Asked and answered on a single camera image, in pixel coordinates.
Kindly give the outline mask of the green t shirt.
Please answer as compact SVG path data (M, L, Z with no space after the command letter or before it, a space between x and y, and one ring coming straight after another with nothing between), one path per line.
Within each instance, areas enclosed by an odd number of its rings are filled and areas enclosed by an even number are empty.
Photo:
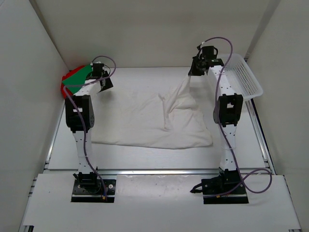
M67 86L66 91L71 96L78 92L81 87L69 87L76 85L83 85L85 83L86 77L89 73L92 72L92 67L90 64L85 65L82 69L80 69L77 73L69 77L68 79L62 81L64 86Z

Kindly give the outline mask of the red t shirt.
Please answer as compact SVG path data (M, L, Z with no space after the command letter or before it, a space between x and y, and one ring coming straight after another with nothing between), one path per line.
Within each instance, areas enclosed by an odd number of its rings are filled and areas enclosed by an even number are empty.
M80 69L82 69L84 66L85 66L85 65L82 65L82 66L79 66L79 67L75 68L74 70L70 70L66 75L64 75L64 76L62 77L62 81L68 79L69 77L71 77L72 75L74 75L75 73L77 73L77 72L78 72ZM67 95L66 95L65 92L64 92L64 84L63 84L63 83L61 83L61 88L60 88L60 90L61 90L61 94L62 94L63 98L65 99Z

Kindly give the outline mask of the white cloth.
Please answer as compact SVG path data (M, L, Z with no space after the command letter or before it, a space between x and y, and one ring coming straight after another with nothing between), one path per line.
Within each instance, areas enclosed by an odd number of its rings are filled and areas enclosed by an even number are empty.
M121 86L93 100L96 144L186 149L213 144L204 115L190 94L186 76L166 93L128 90Z

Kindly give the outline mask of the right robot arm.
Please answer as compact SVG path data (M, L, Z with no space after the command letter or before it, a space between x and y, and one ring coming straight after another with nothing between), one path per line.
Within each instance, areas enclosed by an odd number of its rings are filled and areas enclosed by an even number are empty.
M240 120L243 96L231 86L225 74L224 62L217 58L218 49L214 46L198 46L198 53L193 57L190 76L208 77L215 92L213 120L218 125L221 137L221 161L219 173L235 174L236 129Z

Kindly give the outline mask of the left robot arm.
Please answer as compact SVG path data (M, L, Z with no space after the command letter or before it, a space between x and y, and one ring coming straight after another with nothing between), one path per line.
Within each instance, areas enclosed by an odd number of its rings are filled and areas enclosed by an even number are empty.
M79 167L74 176L84 183L90 193L97 193L101 188L92 158L91 130L95 124L92 100L98 93L113 87L110 75L111 70L107 65L93 61L67 73L61 83L66 124L77 147Z

